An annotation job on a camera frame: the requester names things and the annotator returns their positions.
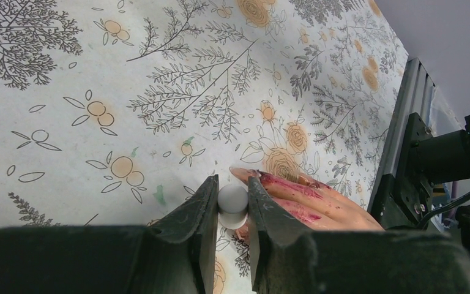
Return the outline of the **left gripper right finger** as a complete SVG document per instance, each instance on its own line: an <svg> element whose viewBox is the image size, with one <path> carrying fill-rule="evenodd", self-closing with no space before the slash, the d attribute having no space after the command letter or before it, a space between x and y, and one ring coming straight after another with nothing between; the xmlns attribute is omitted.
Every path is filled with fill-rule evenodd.
<svg viewBox="0 0 470 294"><path fill-rule="evenodd" d="M248 180L257 293L470 293L470 255L440 233L315 231Z"/></svg>

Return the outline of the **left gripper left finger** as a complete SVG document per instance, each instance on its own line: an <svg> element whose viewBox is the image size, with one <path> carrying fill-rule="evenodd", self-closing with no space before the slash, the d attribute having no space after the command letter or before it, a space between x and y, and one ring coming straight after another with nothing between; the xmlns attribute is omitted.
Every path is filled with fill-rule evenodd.
<svg viewBox="0 0 470 294"><path fill-rule="evenodd" d="M219 179L150 226L0 229L0 293L212 293Z"/></svg>

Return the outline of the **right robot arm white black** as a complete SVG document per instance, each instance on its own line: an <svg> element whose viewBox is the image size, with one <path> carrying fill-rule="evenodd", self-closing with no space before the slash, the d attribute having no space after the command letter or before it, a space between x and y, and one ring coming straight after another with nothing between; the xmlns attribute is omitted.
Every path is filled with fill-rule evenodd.
<svg viewBox="0 0 470 294"><path fill-rule="evenodd" d="M448 134L416 141L408 159L433 184L470 179L470 115L466 126Z"/></svg>

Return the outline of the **person's hand dark nails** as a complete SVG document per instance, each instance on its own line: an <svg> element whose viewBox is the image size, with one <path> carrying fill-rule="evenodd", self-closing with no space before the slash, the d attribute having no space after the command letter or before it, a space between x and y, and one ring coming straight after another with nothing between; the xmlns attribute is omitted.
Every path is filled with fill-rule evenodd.
<svg viewBox="0 0 470 294"><path fill-rule="evenodd" d="M251 177L258 179L275 203L313 230L384 230L358 204L304 173L290 181L253 169L231 168L230 172L245 184Z"/></svg>

